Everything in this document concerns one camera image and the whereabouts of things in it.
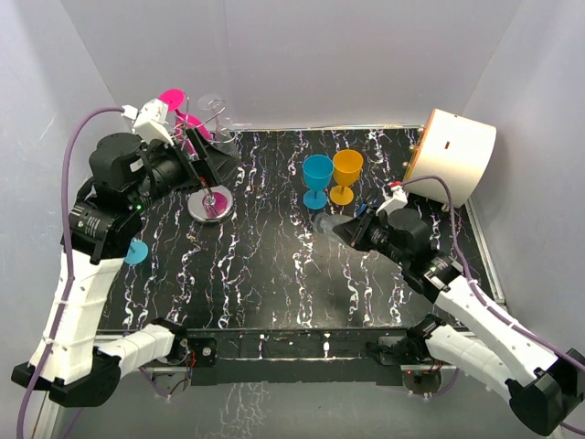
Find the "blue wine glass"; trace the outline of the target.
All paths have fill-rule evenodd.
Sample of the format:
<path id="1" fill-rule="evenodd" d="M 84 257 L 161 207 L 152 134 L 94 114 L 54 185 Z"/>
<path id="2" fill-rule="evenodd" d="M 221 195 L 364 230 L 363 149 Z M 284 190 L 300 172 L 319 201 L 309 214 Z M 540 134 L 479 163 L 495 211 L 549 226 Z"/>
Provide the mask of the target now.
<path id="1" fill-rule="evenodd" d="M 303 181 L 308 190 L 303 204 L 312 210 L 322 209 L 327 203 L 324 190 L 334 171 L 333 161 L 327 155 L 310 155 L 303 162 Z"/>

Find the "clear wine glass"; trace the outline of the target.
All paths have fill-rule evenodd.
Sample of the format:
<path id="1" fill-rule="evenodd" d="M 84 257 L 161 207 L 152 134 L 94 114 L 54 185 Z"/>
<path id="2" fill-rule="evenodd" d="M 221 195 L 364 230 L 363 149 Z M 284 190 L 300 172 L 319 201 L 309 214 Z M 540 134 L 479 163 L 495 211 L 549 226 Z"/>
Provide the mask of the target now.
<path id="1" fill-rule="evenodd" d="M 222 153 L 238 156 L 237 134 L 228 128 L 226 119 L 226 101 L 219 94 L 210 93 L 201 97 L 197 105 L 205 113 L 204 127 L 211 134 L 210 143 Z"/>

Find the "pink wine glass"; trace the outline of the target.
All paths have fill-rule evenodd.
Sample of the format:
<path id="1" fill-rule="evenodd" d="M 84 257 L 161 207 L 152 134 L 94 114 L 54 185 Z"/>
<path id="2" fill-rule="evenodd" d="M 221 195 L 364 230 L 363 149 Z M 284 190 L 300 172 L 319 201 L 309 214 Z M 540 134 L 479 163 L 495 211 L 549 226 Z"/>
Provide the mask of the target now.
<path id="1" fill-rule="evenodd" d="M 175 114 L 175 120 L 178 123 L 187 122 L 187 126 L 189 128 L 191 127 L 197 128 L 205 139 L 207 140 L 212 139 L 212 135 L 204 123 L 202 123 L 198 118 L 196 118 L 196 116 L 184 112 L 184 109 L 186 109 L 188 98 L 183 90 L 173 88 L 163 91 L 159 95 L 158 99 L 167 105 L 169 112 L 173 112 Z"/>

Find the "yellow wine glass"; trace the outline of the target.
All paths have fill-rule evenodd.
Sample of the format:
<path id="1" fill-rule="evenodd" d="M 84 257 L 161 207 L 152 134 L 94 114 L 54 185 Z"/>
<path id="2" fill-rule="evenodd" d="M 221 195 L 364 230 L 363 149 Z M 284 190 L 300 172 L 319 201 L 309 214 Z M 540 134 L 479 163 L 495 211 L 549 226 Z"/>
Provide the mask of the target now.
<path id="1" fill-rule="evenodd" d="M 348 205 L 354 199 L 351 186 L 358 181 L 363 168 L 363 156 L 356 150 L 344 149 L 333 157 L 335 186 L 329 197 L 338 206 Z"/>

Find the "teal wine glass front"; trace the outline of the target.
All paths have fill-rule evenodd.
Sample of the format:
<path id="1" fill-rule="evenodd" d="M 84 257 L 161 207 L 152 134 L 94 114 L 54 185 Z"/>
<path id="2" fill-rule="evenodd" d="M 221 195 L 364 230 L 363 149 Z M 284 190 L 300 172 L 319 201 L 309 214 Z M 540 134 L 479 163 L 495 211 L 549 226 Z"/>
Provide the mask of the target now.
<path id="1" fill-rule="evenodd" d="M 124 258 L 124 262 L 129 265 L 140 264 L 145 261 L 148 254 L 148 245 L 143 241 L 133 239 Z"/>

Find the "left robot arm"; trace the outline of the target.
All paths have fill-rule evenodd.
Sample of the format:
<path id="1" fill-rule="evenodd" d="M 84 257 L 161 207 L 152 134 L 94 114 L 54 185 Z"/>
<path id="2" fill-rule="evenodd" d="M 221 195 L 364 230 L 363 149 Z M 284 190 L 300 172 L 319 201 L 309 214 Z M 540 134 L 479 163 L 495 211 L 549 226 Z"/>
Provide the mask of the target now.
<path id="1" fill-rule="evenodd" d="M 95 337 L 114 278 L 149 206 L 174 191 L 218 187 L 239 167 L 239 154 L 186 132 L 193 156 L 174 141 L 137 134 L 103 137 L 89 158 L 91 178 L 80 188 L 64 226 L 58 288 L 48 324 L 31 359 L 14 367 L 12 382 L 45 391 L 66 408 L 104 404 L 128 373 L 158 359 L 170 365 L 188 354 L 186 329 L 162 317 L 101 347 Z"/>

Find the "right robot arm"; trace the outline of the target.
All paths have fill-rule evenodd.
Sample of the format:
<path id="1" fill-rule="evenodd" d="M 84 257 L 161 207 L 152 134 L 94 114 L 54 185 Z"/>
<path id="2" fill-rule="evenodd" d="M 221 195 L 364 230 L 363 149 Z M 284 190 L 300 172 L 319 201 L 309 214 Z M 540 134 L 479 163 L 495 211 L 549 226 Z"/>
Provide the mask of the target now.
<path id="1" fill-rule="evenodd" d="M 566 352 L 518 324 L 484 294 L 462 259 L 431 244 L 431 230 L 411 209 L 380 220 L 373 209 L 336 219 L 334 235 L 361 252 L 378 252 L 398 264 L 409 287 L 464 323 L 474 336 L 459 334 L 437 316 L 411 327 L 409 355 L 452 364 L 498 393 L 519 421 L 548 436 L 584 401 L 584 357 Z"/>

